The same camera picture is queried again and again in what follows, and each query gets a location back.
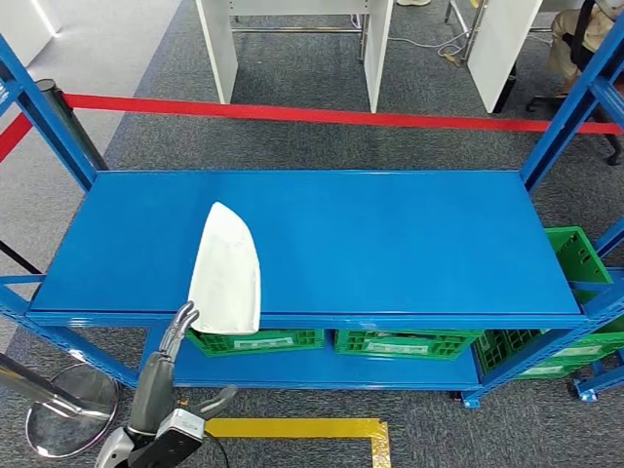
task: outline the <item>chrome stanchion base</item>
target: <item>chrome stanchion base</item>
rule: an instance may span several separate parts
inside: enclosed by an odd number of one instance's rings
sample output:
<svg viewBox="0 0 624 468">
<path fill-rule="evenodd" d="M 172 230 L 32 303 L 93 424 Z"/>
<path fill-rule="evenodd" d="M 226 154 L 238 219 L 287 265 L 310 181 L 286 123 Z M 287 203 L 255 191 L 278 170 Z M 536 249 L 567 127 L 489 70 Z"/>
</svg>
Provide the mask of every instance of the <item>chrome stanchion base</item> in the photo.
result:
<svg viewBox="0 0 624 468">
<path fill-rule="evenodd" d="M 35 403 L 26 416 L 26 439 L 41 456 L 67 458 L 87 450 L 103 436 L 117 413 L 118 384 L 99 370 L 77 364 L 62 370 L 51 381 L 78 399 L 107 408 L 109 417 L 63 417 Z"/>
</svg>

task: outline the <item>white desk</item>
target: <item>white desk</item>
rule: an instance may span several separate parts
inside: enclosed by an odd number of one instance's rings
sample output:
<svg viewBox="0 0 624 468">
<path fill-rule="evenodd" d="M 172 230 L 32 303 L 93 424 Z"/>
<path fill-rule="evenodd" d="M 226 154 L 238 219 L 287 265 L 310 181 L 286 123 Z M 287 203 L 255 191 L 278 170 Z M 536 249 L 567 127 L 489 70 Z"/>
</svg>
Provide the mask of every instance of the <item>white desk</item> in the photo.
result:
<svg viewBox="0 0 624 468">
<path fill-rule="evenodd" d="M 281 15 L 367 16 L 364 53 L 371 112 L 377 110 L 393 0 L 195 0 L 220 102 L 232 99 L 238 62 L 229 17 Z"/>
<path fill-rule="evenodd" d="M 454 11 L 466 32 L 467 43 L 463 57 L 468 60 L 468 69 L 487 112 L 493 111 L 538 13 L 583 5 L 583 0 L 481 0 L 469 29 L 456 1 L 468 0 L 450 0 L 446 20 Z"/>
</svg>

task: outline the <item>lower shelf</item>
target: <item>lower shelf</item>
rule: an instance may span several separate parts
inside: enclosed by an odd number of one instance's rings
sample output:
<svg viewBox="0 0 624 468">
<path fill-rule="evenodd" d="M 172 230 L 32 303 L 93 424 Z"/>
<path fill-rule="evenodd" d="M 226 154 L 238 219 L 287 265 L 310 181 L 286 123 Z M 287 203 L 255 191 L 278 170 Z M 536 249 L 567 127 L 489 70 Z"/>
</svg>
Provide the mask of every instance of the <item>lower shelf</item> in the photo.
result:
<svg viewBox="0 0 624 468">
<path fill-rule="evenodd" d="M 141 365 L 157 349 L 164 329 L 151 329 Z M 471 349 L 455 361 L 337 354 L 330 336 L 324 348 L 207 358 L 184 340 L 175 365 L 178 387 L 361 390 L 474 390 L 480 387 Z"/>
</svg>

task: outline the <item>shelf foot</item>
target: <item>shelf foot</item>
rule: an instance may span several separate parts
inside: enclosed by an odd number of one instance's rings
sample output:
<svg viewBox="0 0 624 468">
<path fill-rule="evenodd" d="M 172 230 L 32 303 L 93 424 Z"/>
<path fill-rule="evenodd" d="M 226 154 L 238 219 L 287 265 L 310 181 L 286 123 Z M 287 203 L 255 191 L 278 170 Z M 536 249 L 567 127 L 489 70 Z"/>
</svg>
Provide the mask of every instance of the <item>shelf foot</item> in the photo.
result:
<svg viewBox="0 0 624 468">
<path fill-rule="evenodd" d="M 579 385 L 581 384 L 580 380 L 575 378 L 573 380 L 573 384 L 574 388 L 576 389 L 576 393 L 579 395 L 579 398 L 583 403 L 594 403 L 598 400 L 598 395 L 596 394 L 593 389 L 589 389 L 581 392 L 579 390 Z"/>
<path fill-rule="evenodd" d="M 463 403 L 464 408 L 468 408 L 469 410 L 476 410 L 481 407 L 481 402 L 476 398 L 462 398 L 461 401 Z"/>
</svg>

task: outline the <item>black cable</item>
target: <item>black cable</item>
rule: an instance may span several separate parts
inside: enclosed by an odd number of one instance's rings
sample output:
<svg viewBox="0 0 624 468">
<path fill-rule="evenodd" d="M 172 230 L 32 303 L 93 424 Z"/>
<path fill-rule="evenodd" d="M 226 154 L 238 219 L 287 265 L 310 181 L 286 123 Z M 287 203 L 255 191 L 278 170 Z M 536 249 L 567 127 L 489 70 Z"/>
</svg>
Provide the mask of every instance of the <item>black cable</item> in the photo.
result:
<svg viewBox="0 0 624 468">
<path fill-rule="evenodd" d="M 225 448 L 223 447 L 223 444 L 220 442 L 219 439 L 214 437 L 214 435 L 211 434 L 210 432 L 205 431 L 204 434 L 210 439 L 212 442 L 214 442 L 219 450 L 223 453 L 223 459 L 225 460 L 225 468 L 229 468 L 229 460 L 227 458 L 227 453 L 225 451 Z"/>
<path fill-rule="evenodd" d="M 11 258 L 11 260 L 17 263 L 25 269 L 29 273 L 32 273 L 33 275 L 41 275 L 41 272 L 38 270 L 37 268 L 30 264 L 26 258 L 20 255 L 19 253 L 11 249 L 11 247 L 8 246 L 7 244 L 0 241 L 0 252 L 6 254 L 8 257 Z"/>
</svg>

